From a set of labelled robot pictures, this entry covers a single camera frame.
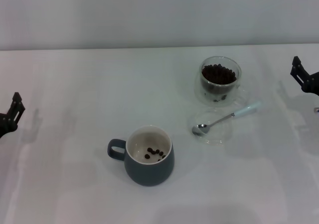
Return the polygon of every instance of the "metal spoon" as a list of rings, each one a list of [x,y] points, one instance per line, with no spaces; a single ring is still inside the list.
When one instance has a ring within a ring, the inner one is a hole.
[[[229,114],[229,115],[227,115],[227,116],[225,116],[225,117],[219,119],[218,121],[211,123],[209,125],[198,124],[198,125],[194,126],[191,131],[193,134],[198,135],[198,136],[205,135],[209,132],[210,128],[212,128],[215,124],[223,122],[229,118],[245,116],[249,113],[256,111],[256,109],[258,107],[260,107],[260,105],[261,105],[261,102],[257,101],[255,103],[252,103],[252,104],[242,108],[241,110],[235,111],[234,113],[231,113],[231,114]]]

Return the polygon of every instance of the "mug handle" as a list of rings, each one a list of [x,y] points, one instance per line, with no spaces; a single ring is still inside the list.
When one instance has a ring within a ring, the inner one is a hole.
[[[117,152],[117,151],[114,151],[114,150],[112,149],[112,147],[118,147],[118,148],[123,148],[123,149],[125,149],[125,144],[126,144],[126,141],[124,141],[124,140],[121,140],[121,139],[112,139],[112,140],[109,142],[109,145],[108,145],[108,155],[109,155],[111,158],[124,161],[124,156],[125,156],[125,154],[124,154],[124,153]]]

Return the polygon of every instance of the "white wall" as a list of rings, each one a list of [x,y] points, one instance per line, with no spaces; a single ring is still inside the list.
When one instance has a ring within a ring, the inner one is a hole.
[[[319,0],[0,0],[0,49],[319,42]]]

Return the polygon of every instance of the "coffee beans in glass cup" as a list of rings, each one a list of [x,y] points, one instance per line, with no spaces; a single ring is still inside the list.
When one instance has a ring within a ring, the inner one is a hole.
[[[213,106],[226,106],[235,100],[241,79],[235,61],[224,56],[209,57],[200,65],[199,73],[200,92]]]

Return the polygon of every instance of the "mug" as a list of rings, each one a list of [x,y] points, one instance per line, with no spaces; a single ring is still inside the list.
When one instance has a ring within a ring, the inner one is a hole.
[[[125,151],[117,152],[112,147],[123,148]],[[108,155],[124,161],[130,178],[143,186],[155,186],[164,182],[174,168],[174,150],[169,135],[152,125],[138,128],[126,142],[112,139],[108,145]]]

